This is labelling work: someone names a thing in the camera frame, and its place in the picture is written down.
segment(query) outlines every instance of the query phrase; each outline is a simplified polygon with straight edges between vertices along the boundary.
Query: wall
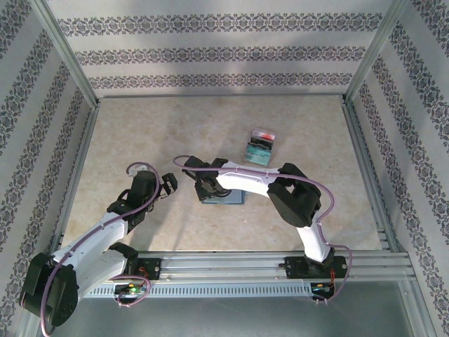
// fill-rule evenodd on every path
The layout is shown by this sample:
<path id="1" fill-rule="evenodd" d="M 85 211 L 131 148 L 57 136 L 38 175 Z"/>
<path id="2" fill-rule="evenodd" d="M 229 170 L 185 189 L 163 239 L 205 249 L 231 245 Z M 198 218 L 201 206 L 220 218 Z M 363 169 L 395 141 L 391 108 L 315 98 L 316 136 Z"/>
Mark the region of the wall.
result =
<path id="1" fill-rule="evenodd" d="M 0 0 L 0 336 L 49 248 L 90 107 L 26 0 Z"/>
<path id="2" fill-rule="evenodd" d="M 391 0 L 49 0 L 99 97 L 344 93 Z"/>
<path id="3" fill-rule="evenodd" d="M 449 1 L 411 1 L 354 107 L 438 336 L 449 336 Z"/>

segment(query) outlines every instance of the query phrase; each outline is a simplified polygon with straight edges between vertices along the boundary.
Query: floor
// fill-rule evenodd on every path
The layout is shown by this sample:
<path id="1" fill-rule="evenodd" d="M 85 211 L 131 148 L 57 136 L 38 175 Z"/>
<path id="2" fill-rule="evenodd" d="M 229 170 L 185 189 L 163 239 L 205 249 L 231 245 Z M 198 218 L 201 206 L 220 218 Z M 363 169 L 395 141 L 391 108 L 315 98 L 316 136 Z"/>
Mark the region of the floor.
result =
<path id="1" fill-rule="evenodd" d="M 204 96 L 109 98 L 101 108 L 63 245 L 98 221 L 132 183 L 124 170 L 148 161 L 160 175 L 173 172 L 178 191 L 122 240 L 138 250 L 291 250 L 303 245 L 268 198 L 244 205 L 203 205 L 194 181 L 172 164 L 191 154 L 243 162 L 254 128 L 275 132 L 269 167 L 286 162 L 330 188 L 335 210 L 323 222 L 329 242 L 381 249 L 370 204 L 337 96 Z M 328 199 L 322 196 L 322 209 Z"/>

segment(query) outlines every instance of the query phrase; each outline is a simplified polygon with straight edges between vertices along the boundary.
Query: robotic arm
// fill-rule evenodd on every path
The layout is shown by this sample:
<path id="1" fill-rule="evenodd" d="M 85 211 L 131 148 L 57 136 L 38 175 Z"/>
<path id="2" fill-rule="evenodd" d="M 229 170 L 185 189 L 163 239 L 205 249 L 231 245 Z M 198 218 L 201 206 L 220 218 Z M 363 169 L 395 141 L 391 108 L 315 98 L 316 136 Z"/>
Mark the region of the robotic arm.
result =
<path id="1" fill-rule="evenodd" d="M 48 294 L 46 317 L 53 326 L 60 326 L 72 315 L 77 303 L 99 284 L 117 275 L 135 275 L 138 268 L 138 252 L 125 244 L 116 243 L 145 219 L 154 208 L 154 202 L 174 193 L 177 181 L 172 173 L 162 176 L 156 183 L 156 175 L 145 165 L 133 168 L 131 189 L 124 190 L 108 208 L 106 214 L 77 240 L 51 256 L 36 255 L 29 264 L 27 276 L 20 294 L 20 305 L 41 316 L 43 290 L 55 265 L 83 238 L 90 235 L 71 256 L 64 261 L 55 275 Z M 137 213 L 115 220 L 111 219 L 145 205 L 156 194 L 154 201 Z"/>
<path id="2" fill-rule="evenodd" d="M 335 251 L 321 240 L 314 221 L 316 212 L 321 208 L 321 192 L 310 183 L 270 175 L 280 173 L 307 178 L 298 167 L 286 163 L 281 168 L 254 168 L 221 158 L 209 164 L 194 156 L 188 158 L 185 166 L 192 168 L 182 171 L 196 181 L 195 190 L 200 201 L 226 196 L 229 190 L 244 190 L 269 197 L 282 219 L 296 227 L 304 243 L 309 266 L 321 271 L 330 267 Z M 224 170 L 195 171 L 194 168 Z M 246 173 L 246 169 L 260 173 Z"/>

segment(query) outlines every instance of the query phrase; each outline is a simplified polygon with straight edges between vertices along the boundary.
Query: purple cable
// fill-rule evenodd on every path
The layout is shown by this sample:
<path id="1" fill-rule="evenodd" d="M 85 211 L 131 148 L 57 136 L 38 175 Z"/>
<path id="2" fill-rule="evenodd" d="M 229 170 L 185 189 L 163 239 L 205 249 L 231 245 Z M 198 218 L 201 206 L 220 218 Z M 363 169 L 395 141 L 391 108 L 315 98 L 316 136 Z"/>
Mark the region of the purple cable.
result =
<path id="1" fill-rule="evenodd" d="M 46 328 L 46 323 L 45 323 L 45 317 L 46 317 L 46 306 L 47 306 L 47 300 L 48 300 L 48 293 L 50 292 L 50 287 L 51 284 L 53 283 L 53 281 L 55 280 L 55 276 L 56 273 L 58 272 L 59 269 L 61 269 L 62 264 L 70 257 L 72 256 L 72 253 L 75 252 L 89 237 L 91 237 L 92 235 L 94 235 L 96 232 L 98 232 L 99 230 L 103 229 L 104 227 L 110 225 L 111 223 L 113 223 L 114 221 L 120 220 L 125 218 L 126 216 L 130 216 L 133 215 L 137 212 L 140 212 L 141 210 L 145 209 L 148 205 L 150 205 L 154 199 L 156 198 L 157 192 L 159 191 L 159 188 L 161 186 L 161 183 L 159 182 L 159 175 L 156 171 L 156 169 L 151 166 L 148 163 L 144 163 L 142 161 L 137 161 L 135 163 L 132 163 L 131 165 L 129 165 L 126 168 L 126 173 L 129 173 L 129 169 L 131 167 L 133 167 L 134 165 L 145 165 L 149 170 L 153 171 L 154 175 L 156 176 L 156 189 L 155 189 L 155 193 L 152 195 L 151 198 L 149 198 L 149 200 L 144 203 L 141 207 L 138 207 L 136 209 L 133 209 L 132 211 L 129 211 L 128 213 L 122 214 L 121 216 L 117 216 L 111 220 L 106 221 L 103 226 L 98 226 L 96 227 L 94 230 L 90 231 L 85 237 L 83 237 L 82 239 L 80 239 L 73 247 L 72 249 L 70 249 L 62 258 L 61 261 L 58 262 L 58 264 L 55 266 L 55 268 L 53 269 L 53 271 L 51 272 L 50 276 L 48 277 L 47 283 L 45 285 L 45 288 L 43 289 L 43 294 L 42 294 L 42 301 L 41 301 L 41 330 L 42 330 L 42 334 L 45 337 L 49 337 L 51 336 L 51 334 L 54 332 L 55 327 L 52 327 L 51 331 L 48 332 L 47 328 Z"/>
<path id="2" fill-rule="evenodd" d="M 144 294 L 142 297 L 140 297 L 140 298 L 138 298 L 137 300 L 135 300 L 134 302 L 132 302 L 132 303 L 123 304 L 123 303 L 120 301 L 120 298 L 121 298 L 120 295 L 117 296 L 117 299 L 116 299 L 115 301 L 116 301 L 120 306 L 124 306 L 124 307 L 127 307 L 127 308 L 130 308 L 130 307 L 132 307 L 133 305 L 136 305 L 136 304 L 138 304 L 139 302 L 142 302 L 142 301 L 144 300 L 144 298 L 148 296 L 149 290 L 150 290 L 151 287 L 152 287 L 152 284 L 149 283 L 148 278 L 143 277 L 143 276 L 139 276 L 139 275 L 134 275 L 134 276 L 119 275 L 119 276 L 114 276 L 114 277 L 112 277 L 111 279 L 140 279 L 140 280 L 144 281 L 144 282 L 147 284 L 147 289 L 145 290 L 145 294 Z"/>
<path id="3" fill-rule="evenodd" d="M 332 301 L 342 291 L 344 285 L 346 284 L 346 282 L 348 280 L 349 272 L 351 271 L 351 268 L 352 268 L 352 258 L 353 258 L 353 256 L 352 256 L 352 250 L 348 246 L 345 246 L 345 245 L 342 245 L 342 244 L 330 244 L 328 242 L 328 240 L 326 240 L 326 238 L 324 237 L 323 228 L 321 227 L 321 221 L 326 216 L 329 215 L 329 213 L 333 210 L 333 208 L 335 206 L 334 195 L 332 194 L 332 192 L 325 185 L 319 183 L 318 181 L 312 180 L 312 179 L 299 177 L 299 176 L 291 176 L 291 175 L 282 174 L 282 173 L 266 173 L 266 172 L 263 172 L 263 171 L 255 171 L 255 170 L 250 170 L 250 169 L 247 169 L 247 168 L 239 168 L 239 167 L 236 167 L 236 168 L 235 167 L 232 167 L 232 168 L 220 168 L 220 167 L 218 167 L 218 168 L 201 167 L 200 168 L 200 167 L 198 167 L 197 168 L 197 167 L 188 167 L 188 166 L 185 166 L 185 165 L 182 165 L 182 164 L 179 164 L 179 163 L 176 162 L 179 158 L 190 158 L 190 157 L 191 156 L 182 154 L 180 156 L 175 157 L 173 159 L 173 163 L 174 163 L 174 165 L 179 166 L 180 168 L 186 169 L 186 170 L 189 170 L 189 171 L 218 171 L 218 172 L 223 172 L 223 173 L 225 173 L 225 172 L 237 172 L 237 173 L 252 173 L 252 174 L 256 173 L 260 177 L 275 177 L 275 178 L 296 179 L 296 180 L 304 181 L 305 183 L 309 183 L 309 184 L 315 185 L 315 186 L 319 187 L 320 189 L 322 189 L 324 192 L 326 192 L 327 195 L 329 196 L 329 199 L 330 199 L 330 205 L 329 205 L 328 209 L 326 209 L 326 211 L 323 214 L 321 214 L 316 219 L 318 232 L 319 232 L 321 241 L 326 246 L 329 246 L 329 247 L 346 249 L 348 251 L 348 254 L 349 254 L 349 263 L 348 263 L 348 266 L 347 266 L 347 272 L 346 272 L 346 275 L 344 276 L 344 279 L 342 281 L 342 285 L 332 295 L 332 297 L 330 297 L 327 300 L 327 302 Z"/>

